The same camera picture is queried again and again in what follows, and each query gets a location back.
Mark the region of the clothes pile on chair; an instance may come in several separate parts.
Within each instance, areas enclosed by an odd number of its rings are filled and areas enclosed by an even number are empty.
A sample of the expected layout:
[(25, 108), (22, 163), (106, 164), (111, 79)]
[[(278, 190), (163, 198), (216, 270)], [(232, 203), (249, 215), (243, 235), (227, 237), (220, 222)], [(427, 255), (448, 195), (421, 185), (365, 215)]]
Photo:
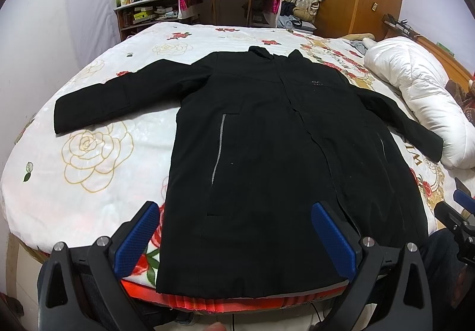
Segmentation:
[(280, 29), (293, 29), (313, 34), (316, 31), (314, 17), (294, 3), (283, 1), (277, 20)]

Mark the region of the wooden headboard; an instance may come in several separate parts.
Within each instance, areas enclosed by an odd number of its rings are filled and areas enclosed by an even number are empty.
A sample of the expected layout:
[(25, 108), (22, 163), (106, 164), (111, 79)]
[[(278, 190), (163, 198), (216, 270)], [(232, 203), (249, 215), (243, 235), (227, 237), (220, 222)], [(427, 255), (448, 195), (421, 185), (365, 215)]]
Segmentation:
[(461, 85), (465, 90), (468, 89), (469, 82), (474, 78), (461, 63), (443, 50), (443, 48), (418, 33), (412, 32), (410, 38), (435, 56), (440, 64), (443, 65), (443, 68), (451, 80)]

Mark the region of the floral white bed blanket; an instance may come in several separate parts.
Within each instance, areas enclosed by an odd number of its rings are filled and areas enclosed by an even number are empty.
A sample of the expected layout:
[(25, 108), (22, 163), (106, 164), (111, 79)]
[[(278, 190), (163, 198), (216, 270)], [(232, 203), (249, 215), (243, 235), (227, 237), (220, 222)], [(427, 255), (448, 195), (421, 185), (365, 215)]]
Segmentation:
[[(367, 70), (348, 40), (299, 31), (158, 23), (108, 49), (60, 90), (67, 94), (139, 70), (158, 59), (190, 64), (214, 51), (260, 46), (299, 51), (340, 70), (355, 86), (402, 104), (394, 89)], [(91, 243), (129, 220), (145, 201), (162, 205), (175, 140), (176, 109), (153, 108), (103, 127), (63, 136), (53, 130), (49, 100), (17, 140), (1, 176), (1, 207), (10, 230), (30, 249), (49, 253), (58, 241)]]

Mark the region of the wooden shelf with clutter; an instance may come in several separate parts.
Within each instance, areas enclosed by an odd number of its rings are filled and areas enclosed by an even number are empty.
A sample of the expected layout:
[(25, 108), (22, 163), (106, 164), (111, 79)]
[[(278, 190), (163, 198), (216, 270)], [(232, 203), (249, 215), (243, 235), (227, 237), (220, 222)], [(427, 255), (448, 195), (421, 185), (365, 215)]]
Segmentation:
[(121, 41), (159, 22), (179, 20), (179, 0), (139, 0), (114, 9)]

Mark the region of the wooden desk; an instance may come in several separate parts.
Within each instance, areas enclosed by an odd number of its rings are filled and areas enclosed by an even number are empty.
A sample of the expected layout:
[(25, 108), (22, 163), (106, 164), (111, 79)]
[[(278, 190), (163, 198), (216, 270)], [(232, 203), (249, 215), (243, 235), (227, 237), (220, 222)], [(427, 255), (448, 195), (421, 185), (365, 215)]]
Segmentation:
[(179, 0), (179, 19), (213, 26), (276, 28), (282, 0)]

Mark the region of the black winter coat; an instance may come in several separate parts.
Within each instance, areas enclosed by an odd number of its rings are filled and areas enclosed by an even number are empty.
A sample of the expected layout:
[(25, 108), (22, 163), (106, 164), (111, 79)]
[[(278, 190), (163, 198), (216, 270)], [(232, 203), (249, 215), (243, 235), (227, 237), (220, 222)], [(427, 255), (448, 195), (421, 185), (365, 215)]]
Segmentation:
[(393, 135), (435, 162), (442, 139), (334, 68), (261, 47), (191, 64), (158, 60), (59, 98), (54, 128), (68, 133), (156, 103), (180, 105), (159, 293), (256, 298), (338, 283), (312, 226), (317, 202), (383, 246), (428, 236)]

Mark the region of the white puffy duvet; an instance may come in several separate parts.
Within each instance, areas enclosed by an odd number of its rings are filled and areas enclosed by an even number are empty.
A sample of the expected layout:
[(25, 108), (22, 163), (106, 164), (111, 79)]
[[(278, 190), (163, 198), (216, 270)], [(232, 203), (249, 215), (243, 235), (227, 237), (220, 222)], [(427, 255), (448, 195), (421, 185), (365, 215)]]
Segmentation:
[(364, 65), (398, 89), (417, 120), (443, 139), (443, 165), (474, 167), (474, 125), (445, 89), (449, 76), (433, 54), (406, 37), (391, 37), (367, 49)]

